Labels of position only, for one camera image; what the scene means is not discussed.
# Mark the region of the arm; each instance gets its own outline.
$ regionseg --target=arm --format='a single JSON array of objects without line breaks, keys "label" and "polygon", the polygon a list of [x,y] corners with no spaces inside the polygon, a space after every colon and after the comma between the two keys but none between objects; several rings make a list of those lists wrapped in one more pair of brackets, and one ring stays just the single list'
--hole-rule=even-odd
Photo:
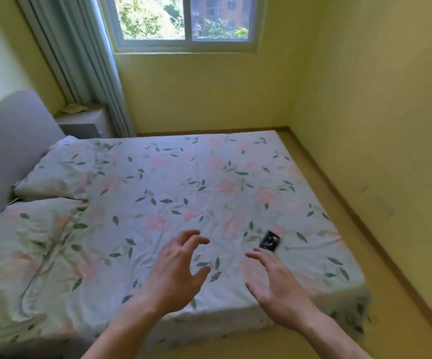
[{"label": "arm", "polygon": [[300,333],[322,359],[370,359],[329,316],[321,313],[301,284],[273,253],[255,248],[246,253],[266,268],[269,287],[246,287],[278,325]]},{"label": "arm", "polygon": [[195,249],[209,243],[200,233],[182,232],[161,250],[139,293],[122,306],[82,359],[133,359],[163,316],[191,302],[211,271],[210,267],[203,267],[193,276],[189,270]]}]

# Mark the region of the wooden floor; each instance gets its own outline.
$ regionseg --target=wooden floor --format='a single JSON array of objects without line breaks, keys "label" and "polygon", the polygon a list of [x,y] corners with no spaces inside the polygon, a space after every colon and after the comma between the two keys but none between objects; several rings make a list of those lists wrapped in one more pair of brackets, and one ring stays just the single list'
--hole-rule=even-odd
[{"label": "wooden floor", "polygon": [[[361,343],[373,358],[432,359],[432,328],[404,288],[367,241],[356,224],[311,166],[289,131],[279,136],[303,172],[364,272],[373,295],[367,335]],[[296,333],[276,328],[215,339],[152,355],[167,359],[264,358],[316,359],[318,356]]]}]

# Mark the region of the floral bed sheet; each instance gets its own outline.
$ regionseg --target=floral bed sheet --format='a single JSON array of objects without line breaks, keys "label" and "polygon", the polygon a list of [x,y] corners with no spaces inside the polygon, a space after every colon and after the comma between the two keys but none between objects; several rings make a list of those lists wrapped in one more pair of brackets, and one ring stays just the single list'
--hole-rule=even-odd
[{"label": "floral bed sheet", "polygon": [[103,156],[89,177],[88,207],[62,237],[48,273],[31,283],[28,310],[46,320],[13,345],[32,351],[45,339],[46,350],[55,343],[53,357],[81,355],[141,288],[162,246],[191,228],[211,238],[195,251],[191,270],[212,271],[188,307],[155,327],[144,352],[271,327],[245,287],[267,282],[264,268],[244,256],[267,230],[282,238],[276,255],[316,305],[363,332],[364,276],[276,132],[85,143]]}]

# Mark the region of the curtain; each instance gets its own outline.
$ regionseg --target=curtain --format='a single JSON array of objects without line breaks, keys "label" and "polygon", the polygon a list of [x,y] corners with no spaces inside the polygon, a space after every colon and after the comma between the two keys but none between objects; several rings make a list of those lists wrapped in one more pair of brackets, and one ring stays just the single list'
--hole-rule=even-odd
[{"label": "curtain", "polygon": [[98,0],[18,0],[68,103],[106,103],[120,137],[135,130]]}]

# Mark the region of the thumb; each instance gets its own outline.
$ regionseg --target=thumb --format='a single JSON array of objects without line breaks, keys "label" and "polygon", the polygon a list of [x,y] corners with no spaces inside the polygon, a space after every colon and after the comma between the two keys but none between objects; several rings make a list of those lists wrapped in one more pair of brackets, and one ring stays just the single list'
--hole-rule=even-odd
[{"label": "thumb", "polygon": [[246,282],[246,288],[249,293],[254,296],[257,302],[261,302],[264,289],[250,282]]},{"label": "thumb", "polygon": [[205,283],[206,278],[209,275],[209,272],[211,272],[211,267],[206,266],[201,268],[199,271],[197,271],[193,276],[193,281],[195,282],[195,286],[197,287],[198,292],[201,289],[203,283]]}]

